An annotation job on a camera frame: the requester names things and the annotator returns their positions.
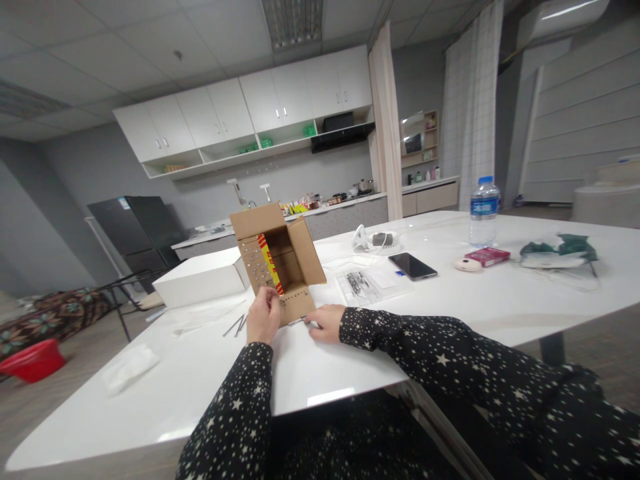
white curtain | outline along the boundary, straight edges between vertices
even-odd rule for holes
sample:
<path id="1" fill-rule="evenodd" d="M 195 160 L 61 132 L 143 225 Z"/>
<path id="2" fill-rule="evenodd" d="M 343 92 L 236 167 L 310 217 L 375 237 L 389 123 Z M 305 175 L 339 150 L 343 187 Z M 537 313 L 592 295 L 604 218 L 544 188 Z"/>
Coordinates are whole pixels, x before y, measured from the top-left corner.
<path id="1" fill-rule="evenodd" d="M 468 211 L 478 178 L 493 175 L 495 89 L 503 0 L 494 0 L 446 53 L 443 176 L 460 175 L 459 206 Z"/>
<path id="2" fill-rule="evenodd" d="M 387 192 L 389 221 L 402 218 L 400 126 L 387 21 L 369 54 L 375 130 L 369 136 L 371 170 L 377 191 Z"/>

black refrigerator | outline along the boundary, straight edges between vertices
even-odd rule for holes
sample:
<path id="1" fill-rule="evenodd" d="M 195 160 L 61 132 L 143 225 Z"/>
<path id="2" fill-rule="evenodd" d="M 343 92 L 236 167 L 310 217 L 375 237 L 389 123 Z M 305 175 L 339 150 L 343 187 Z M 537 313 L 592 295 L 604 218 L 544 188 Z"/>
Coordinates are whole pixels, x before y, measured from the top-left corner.
<path id="1" fill-rule="evenodd" d="M 88 205 L 94 218 L 132 272 L 174 267 L 180 260 L 172 245 L 185 236 L 160 197 L 120 197 Z M 148 293 L 162 272 L 140 283 Z"/>

air conditioner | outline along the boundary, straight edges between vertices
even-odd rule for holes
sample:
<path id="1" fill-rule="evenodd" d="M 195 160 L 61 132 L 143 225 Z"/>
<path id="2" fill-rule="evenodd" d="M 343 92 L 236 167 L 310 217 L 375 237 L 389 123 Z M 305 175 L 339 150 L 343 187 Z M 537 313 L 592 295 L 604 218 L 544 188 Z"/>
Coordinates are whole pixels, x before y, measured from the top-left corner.
<path id="1" fill-rule="evenodd" d="M 552 0 L 541 3 L 520 20 L 517 50 L 572 35 L 604 13 L 609 0 Z"/>

red and yellow label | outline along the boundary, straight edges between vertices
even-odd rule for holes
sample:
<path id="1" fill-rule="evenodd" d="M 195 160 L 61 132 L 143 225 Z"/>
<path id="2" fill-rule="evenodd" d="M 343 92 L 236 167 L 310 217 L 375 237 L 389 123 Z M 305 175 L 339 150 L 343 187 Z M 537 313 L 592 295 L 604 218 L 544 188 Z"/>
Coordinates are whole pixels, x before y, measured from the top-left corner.
<path id="1" fill-rule="evenodd" d="M 269 268 L 269 274 L 271 275 L 271 279 L 273 280 L 273 284 L 275 285 L 275 289 L 277 290 L 279 295 L 284 295 L 285 291 L 282 288 L 282 284 L 280 284 L 280 278 L 278 277 L 278 272 L 275 270 L 275 265 L 273 264 L 273 258 L 271 258 L 271 252 L 269 251 L 269 246 L 267 245 L 267 240 L 263 233 L 258 235 L 258 245 L 260 245 L 260 250 L 262 250 L 262 256 L 265 258 L 265 262 Z"/>

smartphone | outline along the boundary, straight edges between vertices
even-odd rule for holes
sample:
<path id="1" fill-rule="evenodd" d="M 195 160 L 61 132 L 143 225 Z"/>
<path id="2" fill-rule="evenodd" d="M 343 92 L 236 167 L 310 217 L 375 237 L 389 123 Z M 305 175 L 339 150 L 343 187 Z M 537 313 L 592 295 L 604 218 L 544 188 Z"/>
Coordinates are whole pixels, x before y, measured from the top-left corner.
<path id="1" fill-rule="evenodd" d="M 416 257 L 408 253 L 392 255 L 389 257 L 389 260 L 396 264 L 396 266 L 400 268 L 400 270 L 402 270 L 411 280 L 434 277 L 438 274 L 436 270 L 425 265 Z"/>

